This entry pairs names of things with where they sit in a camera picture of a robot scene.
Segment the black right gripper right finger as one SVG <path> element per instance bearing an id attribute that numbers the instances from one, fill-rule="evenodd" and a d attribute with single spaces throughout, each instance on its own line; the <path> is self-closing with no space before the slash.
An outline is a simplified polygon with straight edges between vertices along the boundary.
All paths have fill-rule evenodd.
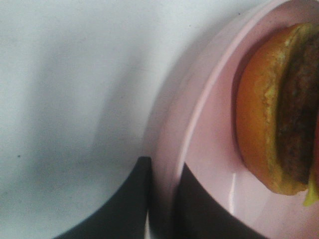
<path id="1" fill-rule="evenodd" d="M 184 165 L 174 207 L 175 239 L 264 239 L 219 205 Z"/>

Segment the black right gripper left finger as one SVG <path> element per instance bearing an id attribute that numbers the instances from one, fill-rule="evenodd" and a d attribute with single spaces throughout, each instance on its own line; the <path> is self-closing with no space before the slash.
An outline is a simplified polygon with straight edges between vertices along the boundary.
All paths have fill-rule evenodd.
<path id="1" fill-rule="evenodd" d="M 150 157 L 139 157 L 117 192 L 58 239 L 143 239 L 152 187 Z"/>

